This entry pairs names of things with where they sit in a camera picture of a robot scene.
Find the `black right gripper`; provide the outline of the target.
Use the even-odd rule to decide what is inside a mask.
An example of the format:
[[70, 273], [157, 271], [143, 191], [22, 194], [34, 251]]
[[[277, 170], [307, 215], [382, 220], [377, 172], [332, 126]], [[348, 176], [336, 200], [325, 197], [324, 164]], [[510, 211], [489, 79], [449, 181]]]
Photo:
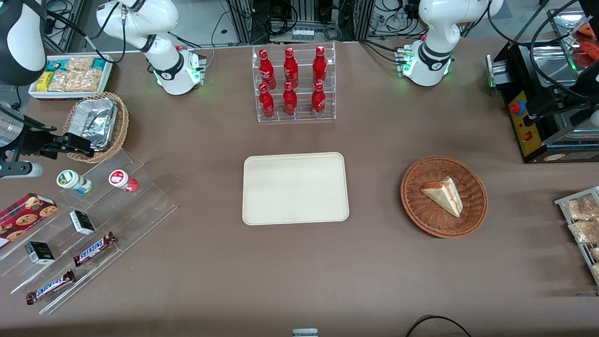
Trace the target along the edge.
[[50, 159], [57, 158], [58, 153], [67, 153], [73, 155], [83, 155], [87, 158], [93, 158], [95, 155], [91, 142], [81, 136], [73, 133], [64, 133], [62, 136], [56, 136], [51, 132], [35, 130], [29, 126], [24, 126], [18, 138], [19, 155], [46, 156]]

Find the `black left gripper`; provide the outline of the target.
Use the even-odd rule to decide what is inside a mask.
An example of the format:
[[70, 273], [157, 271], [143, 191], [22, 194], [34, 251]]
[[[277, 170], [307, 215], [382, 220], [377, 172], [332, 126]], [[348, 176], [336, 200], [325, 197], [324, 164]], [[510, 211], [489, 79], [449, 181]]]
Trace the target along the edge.
[[571, 94], [563, 94], [558, 89], [545, 89], [526, 102], [526, 125], [531, 127], [543, 118], [569, 111], [591, 108], [591, 103]]

